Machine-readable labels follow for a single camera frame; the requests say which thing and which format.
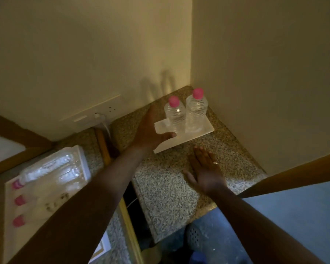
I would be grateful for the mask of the person's left hand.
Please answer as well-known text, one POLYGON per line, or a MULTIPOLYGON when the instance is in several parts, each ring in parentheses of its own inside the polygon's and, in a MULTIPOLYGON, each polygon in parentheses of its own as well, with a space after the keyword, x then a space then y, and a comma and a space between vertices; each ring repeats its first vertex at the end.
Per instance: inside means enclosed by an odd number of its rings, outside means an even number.
POLYGON ((143 152, 150 152, 156 149, 161 142, 157 142, 157 132, 154 127, 156 109, 151 105, 138 125, 135 137, 130 146, 138 148, 143 152))

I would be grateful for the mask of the person's right hand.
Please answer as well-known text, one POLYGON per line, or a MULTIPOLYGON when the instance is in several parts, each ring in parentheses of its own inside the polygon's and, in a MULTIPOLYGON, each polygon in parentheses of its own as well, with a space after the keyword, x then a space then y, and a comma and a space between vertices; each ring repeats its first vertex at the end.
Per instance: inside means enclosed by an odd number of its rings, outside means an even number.
POLYGON ((188 155, 188 161, 191 168, 188 171, 196 179, 196 185, 190 185, 190 187, 195 191, 212 198, 227 188, 226 179, 220 169, 216 155, 211 151, 202 146, 195 146, 193 153, 188 155))

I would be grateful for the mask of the person's right forearm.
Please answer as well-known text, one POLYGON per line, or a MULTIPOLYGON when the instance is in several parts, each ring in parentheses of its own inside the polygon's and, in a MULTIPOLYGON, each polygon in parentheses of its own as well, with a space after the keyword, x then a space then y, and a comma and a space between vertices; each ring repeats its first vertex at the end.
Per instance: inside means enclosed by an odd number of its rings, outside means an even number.
POLYGON ((254 264, 325 264, 226 186, 207 191, 254 264))

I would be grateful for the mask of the person's left forearm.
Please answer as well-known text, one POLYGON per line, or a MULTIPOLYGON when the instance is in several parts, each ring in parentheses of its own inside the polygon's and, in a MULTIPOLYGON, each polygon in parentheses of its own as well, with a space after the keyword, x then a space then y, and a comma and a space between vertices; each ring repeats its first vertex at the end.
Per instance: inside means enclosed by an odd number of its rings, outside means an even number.
POLYGON ((8 264, 88 264, 144 157, 131 144, 55 212, 8 264))

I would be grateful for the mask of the clear water bottle pink cap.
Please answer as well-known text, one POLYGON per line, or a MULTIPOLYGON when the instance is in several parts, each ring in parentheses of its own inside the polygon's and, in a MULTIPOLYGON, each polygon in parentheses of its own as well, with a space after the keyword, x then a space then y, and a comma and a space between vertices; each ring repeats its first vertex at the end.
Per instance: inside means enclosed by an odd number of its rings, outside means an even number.
POLYGON ((76 150, 71 147, 65 147, 23 169, 11 186, 14 190, 21 189, 26 184, 33 182, 66 164, 76 163, 79 160, 79 153, 76 150))
POLYGON ((13 200, 13 203, 16 206, 22 206, 29 202, 45 199, 61 192, 68 184, 75 182, 85 182, 82 168, 67 167, 55 170, 23 186, 22 193, 13 200))
POLYGON ((186 131, 199 132, 205 121, 208 101, 202 88, 195 88, 186 98, 186 131))
POLYGON ((186 111, 180 99, 177 96, 169 97, 164 111, 168 130, 177 134, 185 133, 186 111))
POLYGON ((68 192, 62 192, 37 198, 28 203, 28 210, 18 215, 12 222, 14 227, 21 227, 30 222, 47 220, 71 197, 68 192))

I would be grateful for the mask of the small white tray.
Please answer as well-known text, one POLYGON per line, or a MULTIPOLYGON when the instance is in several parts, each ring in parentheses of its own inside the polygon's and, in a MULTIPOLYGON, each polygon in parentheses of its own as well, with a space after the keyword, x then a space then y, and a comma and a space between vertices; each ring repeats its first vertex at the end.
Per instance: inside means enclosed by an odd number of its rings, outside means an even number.
MULTIPOLYGON (((163 119, 161 121, 154 123, 155 130, 158 134, 169 132, 170 123, 168 119, 163 119)), ((162 142, 156 149, 154 149, 154 153, 157 154, 164 150, 170 149, 174 146, 180 145, 182 143, 191 141, 198 137, 204 136, 206 134, 212 133, 214 131, 213 125, 210 123, 210 120, 207 116, 204 117, 202 129, 196 132, 185 132, 177 134, 176 137, 171 138, 167 141, 162 142)))

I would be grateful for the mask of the white perforated bin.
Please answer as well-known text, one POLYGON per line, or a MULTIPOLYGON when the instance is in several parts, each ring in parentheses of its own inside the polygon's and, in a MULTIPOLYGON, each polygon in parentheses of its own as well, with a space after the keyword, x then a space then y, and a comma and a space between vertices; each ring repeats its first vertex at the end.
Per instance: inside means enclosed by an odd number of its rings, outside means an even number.
POLYGON ((190 223, 185 227, 184 244, 193 251, 205 253, 208 236, 196 223, 190 223))

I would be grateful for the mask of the white printed paper card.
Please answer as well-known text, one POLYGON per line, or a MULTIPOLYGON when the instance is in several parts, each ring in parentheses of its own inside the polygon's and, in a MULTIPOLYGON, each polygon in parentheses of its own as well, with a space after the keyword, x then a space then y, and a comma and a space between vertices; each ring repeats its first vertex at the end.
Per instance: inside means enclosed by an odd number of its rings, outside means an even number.
POLYGON ((90 259, 88 264, 91 264, 93 261, 99 259, 104 254, 106 254, 108 251, 111 250, 111 244, 110 240, 107 234, 107 231, 105 231, 104 235, 102 236, 101 241, 99 242, 96 250, 94 251, 92 258, 90 259))

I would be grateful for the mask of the large white tray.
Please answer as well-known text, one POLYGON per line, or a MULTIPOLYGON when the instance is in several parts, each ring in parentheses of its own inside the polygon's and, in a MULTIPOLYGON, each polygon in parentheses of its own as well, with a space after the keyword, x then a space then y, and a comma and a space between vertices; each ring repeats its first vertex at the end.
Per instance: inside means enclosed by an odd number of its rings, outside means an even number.
MULTIPOLYGON (((68 184, 61 192, 68 192, 71 197, 81 190, 91 178, 88 168, 87 160, 84 155, 82 146, 76 145, 72 147, 79 153, 80 160, 76 163, 66 164, 57 170, 67 167, 80 167, 83 169, 85 182, 75 182, 68 184)), ((36 233, 36 231, 48 220, 41 220, 30 222, 21 227, 14 227, 13 220, 24 211, 28 210, 29 205, 16 206, 13 200, 22 193, 23 188, 14 190, 11 184, 18 178, 18 175, 4 185, 4 250, 3 250, 3 264, 6 264, 28 240, 36 233)))

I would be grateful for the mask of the white wall socket plate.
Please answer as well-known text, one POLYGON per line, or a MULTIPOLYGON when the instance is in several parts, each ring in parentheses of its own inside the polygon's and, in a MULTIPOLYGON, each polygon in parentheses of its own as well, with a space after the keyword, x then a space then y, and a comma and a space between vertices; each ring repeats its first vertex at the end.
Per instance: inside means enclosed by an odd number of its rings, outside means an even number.
POLYGON ((88 128, 95 127, 101 123, 111 123, 115 119, 121 117, 126 111, 125 98, 122 95, 116 95, 106 101, 91 106, 83 111, 75 113, 74 115, 67 116, 59 123, 74 133, 79 133, 88 128), (100 113, 106 116, 104 121, 96 120, 94 118, 95 113, 100 113))

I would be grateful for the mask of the wooden door frame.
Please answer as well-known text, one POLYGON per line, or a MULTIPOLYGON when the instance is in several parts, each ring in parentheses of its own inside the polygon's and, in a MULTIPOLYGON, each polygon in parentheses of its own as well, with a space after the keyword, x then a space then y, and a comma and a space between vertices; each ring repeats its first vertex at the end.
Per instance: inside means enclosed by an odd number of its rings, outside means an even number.
POLYGON ((330 154, 267 177, 238 194, 238 196, 240 198, 250 198, 329 181, 330 154))

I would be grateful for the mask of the wooden mirror frame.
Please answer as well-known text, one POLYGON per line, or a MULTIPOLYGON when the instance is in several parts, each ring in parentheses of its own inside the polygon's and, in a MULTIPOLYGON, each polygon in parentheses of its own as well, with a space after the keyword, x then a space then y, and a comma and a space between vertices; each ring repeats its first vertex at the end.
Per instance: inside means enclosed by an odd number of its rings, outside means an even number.
POLYGON ((35 132, 22 128, 1 115, 0 137, 17 142, 25 147, 23 152, 0 161, 0 174, 53 149, 56 144, 35 132))

